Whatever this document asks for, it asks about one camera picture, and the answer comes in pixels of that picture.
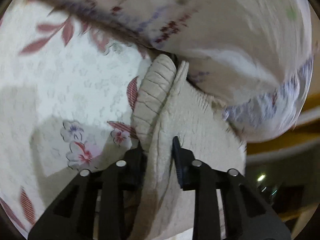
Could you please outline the beige knitted small garment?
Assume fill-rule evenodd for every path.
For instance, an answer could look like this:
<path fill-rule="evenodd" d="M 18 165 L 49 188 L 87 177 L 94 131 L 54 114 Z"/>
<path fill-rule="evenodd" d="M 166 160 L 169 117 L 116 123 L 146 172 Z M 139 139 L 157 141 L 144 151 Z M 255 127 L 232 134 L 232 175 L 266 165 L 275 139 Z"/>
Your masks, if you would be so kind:
<path fill-rule="evenodd" d="M 188 239 L 195 193 L 181 190 L 171 158 L 172 140 L 210 167 L 245 170 L 245 144 L 225 121 L 219 102 L 187 81 L 189 64 L 159 55 L 144 77 L 132 124 L 148 163 L 131 239 Z"/>

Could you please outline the white floral bed sheet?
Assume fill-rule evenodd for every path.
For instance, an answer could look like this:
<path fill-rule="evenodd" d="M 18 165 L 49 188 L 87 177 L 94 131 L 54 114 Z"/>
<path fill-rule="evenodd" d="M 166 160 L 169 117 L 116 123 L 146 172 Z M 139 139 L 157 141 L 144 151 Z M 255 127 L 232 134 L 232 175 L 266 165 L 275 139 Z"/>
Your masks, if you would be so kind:
<path fill-rule="evenodd" d="M 39 0 L 1 19 L 1 206 L 27 237 L 82 169 L 138 140 L 137 91 L 154 55 Z"/>

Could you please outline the lavender print pillow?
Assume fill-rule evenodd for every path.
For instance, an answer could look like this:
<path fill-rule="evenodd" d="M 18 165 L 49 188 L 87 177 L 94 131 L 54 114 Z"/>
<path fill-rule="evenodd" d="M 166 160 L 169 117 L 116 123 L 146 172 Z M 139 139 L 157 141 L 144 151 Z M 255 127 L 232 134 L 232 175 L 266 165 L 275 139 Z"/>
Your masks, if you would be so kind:
<path fill-rule="evenodd" d="M 310 89 L 313 62 L 311 56 L 274 91 L 225 108 L 224 117 L 241 140 L 252 143 L 269 141 L 296 124 Z"/>

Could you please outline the pink tree print pillow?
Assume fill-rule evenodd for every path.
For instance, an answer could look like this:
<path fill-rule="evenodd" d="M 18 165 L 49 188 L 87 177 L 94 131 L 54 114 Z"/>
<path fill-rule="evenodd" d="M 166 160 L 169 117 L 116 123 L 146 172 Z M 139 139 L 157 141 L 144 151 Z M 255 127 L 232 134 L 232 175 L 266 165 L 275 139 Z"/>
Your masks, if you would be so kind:
<path fill-rule="evenodd" d="M 190 64 L 227 105 L 269 93 L 312 54 L 308 0 L 49 0 Z"/>

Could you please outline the wooden bed frame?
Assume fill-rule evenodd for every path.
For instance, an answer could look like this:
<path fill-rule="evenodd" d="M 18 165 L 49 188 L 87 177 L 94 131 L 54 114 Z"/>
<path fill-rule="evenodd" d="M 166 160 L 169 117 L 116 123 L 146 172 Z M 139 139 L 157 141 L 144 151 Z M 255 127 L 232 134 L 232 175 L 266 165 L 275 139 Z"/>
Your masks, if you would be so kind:
<path fill-rule="evenodd" d="M 302 111 L 297 123 L 276 139 L 247 144 L 247 155 L 277 152 L 319 140 L 319 106 Z"/>

